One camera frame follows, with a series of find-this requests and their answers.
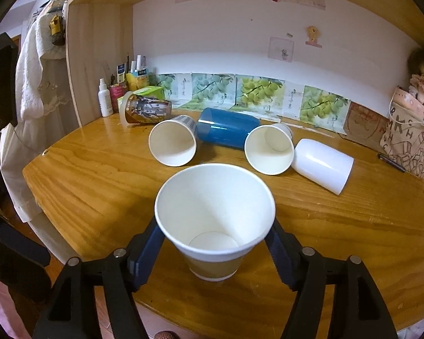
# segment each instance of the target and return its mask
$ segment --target brown slipper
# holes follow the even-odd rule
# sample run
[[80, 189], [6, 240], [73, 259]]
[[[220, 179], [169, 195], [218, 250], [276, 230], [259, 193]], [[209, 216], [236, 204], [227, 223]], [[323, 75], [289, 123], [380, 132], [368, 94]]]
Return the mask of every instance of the brown slipper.
[[172, 331], [161, 331], [154, 336], [154, 339], [180, 339]]

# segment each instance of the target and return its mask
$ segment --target upright cup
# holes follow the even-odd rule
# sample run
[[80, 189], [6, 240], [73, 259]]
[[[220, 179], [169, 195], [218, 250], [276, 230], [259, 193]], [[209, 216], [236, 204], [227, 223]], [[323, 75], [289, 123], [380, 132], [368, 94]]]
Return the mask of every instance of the upright cup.
[[275, 201], [252, 172], [230, 164], [200, 164], [172, 176], [155, 199], [155, 218], [199, 278], [234, 275], [243, 257], [275, 220]]
[[178, 167], [190, 162], [196, 152], [196, 122], [181, 115], [158, 123], [149, 134], [149, 150], [160, 163]]
[[292, 167], [299, 174], [339, 195], [352, 170], [353, 158], [312, 139], [301, 139]]
[[245, 141], [245, 156], [258, 172], [283, 173], [294, 159], [291, 130], [283, 123], [257, 127]]
[[248, 134], [260, 125], [250, 115], [205, 108], [198, 120], [198, 138], [208, 143], [243, 149]]

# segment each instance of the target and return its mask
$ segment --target tabletop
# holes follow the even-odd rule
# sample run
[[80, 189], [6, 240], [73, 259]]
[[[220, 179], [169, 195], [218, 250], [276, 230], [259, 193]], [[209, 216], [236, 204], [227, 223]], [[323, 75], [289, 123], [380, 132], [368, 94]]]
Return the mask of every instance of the tabletop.
[[[160, 187], [185, 168], [167, 167], [152, 157], [151, 128], [124, 128], [118, 115], [101, 118], [65, 136], [24, 169], [36, 201], [84, 260], [103, 258], [142, 232], [154, 215]], [[355, 158], [339, 196], [291, 168], [278, 176], [257, 173], [243, 151], [206, 143], [186, 167], [216, 162], [253, 171], [272, 191], [276, 216], [286, 232], [326, 257], [360, 256], [397, 329], [422, 319], [424, 182], [337, 134], [292, 130], [294, 143], [311, 138]], [[195, 277], [165, 240], [148, 283], [134, 298], [210, 338], [278, 339], [295, 293], [281, 283], [263, 242], [232, 278], [212, 283]], [[327, 286], [318, 338], [326, 338], [332, 300], [333, 287]]]

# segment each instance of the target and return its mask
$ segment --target white paper cup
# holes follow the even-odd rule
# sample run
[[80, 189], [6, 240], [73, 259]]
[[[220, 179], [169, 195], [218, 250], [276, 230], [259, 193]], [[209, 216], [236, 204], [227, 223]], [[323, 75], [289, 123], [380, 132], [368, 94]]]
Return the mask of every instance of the white paper cup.
[[230, 164], [200, 164], [171, 177], [155, 199], [155, 218], [199, 278], [231, 277], [269, 232], [275, 201], [252, 172]]
[[245, 140], [245, 156], [258, 172], [283, 173], [294, 159], [291, 130], [282, 123], [257, 127]]
[[196, 122], [181, 115], [158, 123], [149, 134], [149, 150], [160, 163], [178, 167], [190, 162], [196, 152]]
[[299, 174], [339, 195], [351, 174], [353, 158], [325, 144], [301, 139], [292, 167]]

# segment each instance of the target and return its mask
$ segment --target bolt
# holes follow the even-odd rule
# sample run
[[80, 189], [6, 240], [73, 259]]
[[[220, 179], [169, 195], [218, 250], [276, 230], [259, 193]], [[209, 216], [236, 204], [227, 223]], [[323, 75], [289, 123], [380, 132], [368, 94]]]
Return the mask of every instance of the bolt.
[[356, 255], [352, 255], [351, 256], [351, 262], [353, 262], [354, 264], [361, 264], [361, 257], [356, 256]]
[[126, 249], [116, 249], [113, 251], [113, 256], [116, 258], [121, 258], [126, 254]]
[[315, 251], [312, 247], [303, 247], [302, 252], [306, 256], [312, 256], [315, 254]]
[[76, 266], [78, 263], [80, 262], [80, 259], [79, 258], [70, 258], [69, 260], [68, 260], [68, 265], [69, 266]]

